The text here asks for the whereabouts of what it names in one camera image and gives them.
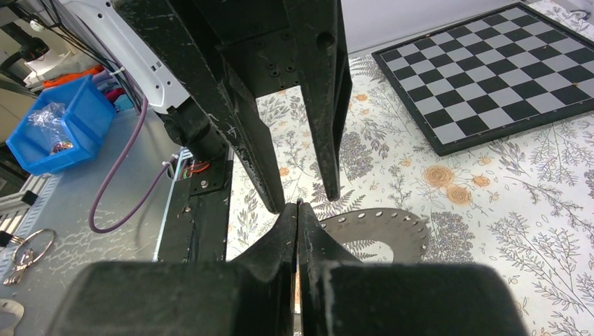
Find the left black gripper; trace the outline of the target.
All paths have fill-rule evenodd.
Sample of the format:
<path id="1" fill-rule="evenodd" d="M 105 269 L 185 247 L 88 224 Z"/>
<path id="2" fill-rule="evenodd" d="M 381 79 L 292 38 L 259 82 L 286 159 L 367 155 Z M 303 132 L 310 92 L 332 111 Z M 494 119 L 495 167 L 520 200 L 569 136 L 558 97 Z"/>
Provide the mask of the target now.
<path id="1" fill-rule="evenodd" d="M 340 199 L 352 93 L 340 1 L 116 1 L 114 8 L 233 148 L 274 214 L 284 191 L 255 99 L 300 84 L 326 196 Z"/>

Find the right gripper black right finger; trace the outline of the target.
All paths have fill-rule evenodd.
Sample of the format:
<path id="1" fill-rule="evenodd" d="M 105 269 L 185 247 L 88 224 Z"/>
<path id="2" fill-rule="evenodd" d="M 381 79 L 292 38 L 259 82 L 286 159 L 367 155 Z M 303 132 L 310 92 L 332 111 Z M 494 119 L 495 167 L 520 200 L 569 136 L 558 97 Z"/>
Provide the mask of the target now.
<path id="1" fill-rule="evenodd" d="M 301 290 L 301 323 L 304 335 L 333 335 L 336 289 L 332 271 L 359 260 L 326 232 L 312 206 L 298 207 L 298 270 Z"/>

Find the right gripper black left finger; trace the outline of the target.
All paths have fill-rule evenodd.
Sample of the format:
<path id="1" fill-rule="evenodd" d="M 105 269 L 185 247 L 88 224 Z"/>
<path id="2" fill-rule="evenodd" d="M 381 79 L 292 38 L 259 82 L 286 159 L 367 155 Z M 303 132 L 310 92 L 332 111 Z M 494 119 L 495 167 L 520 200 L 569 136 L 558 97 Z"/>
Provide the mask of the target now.
<path id="1" fill-rule="evenodd" d="M 242 272 L 236 335 L 293 335 L 298 206 L 286 204 L 272 228 L 231 265 Z"/>

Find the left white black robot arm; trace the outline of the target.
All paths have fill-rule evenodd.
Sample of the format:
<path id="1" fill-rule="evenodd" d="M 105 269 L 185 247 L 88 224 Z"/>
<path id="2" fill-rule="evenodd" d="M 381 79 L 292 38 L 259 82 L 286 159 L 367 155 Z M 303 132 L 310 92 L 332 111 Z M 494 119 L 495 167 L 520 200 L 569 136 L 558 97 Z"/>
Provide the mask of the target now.
<path id="1" fill-rule="evenodd" d="M 231 147 L 268 211 L 285 205 L 257 99 L 298 86 L 326 196 L 352 92 L 339 1 L 65 1 L 135 80 L 177 144 Z"/>

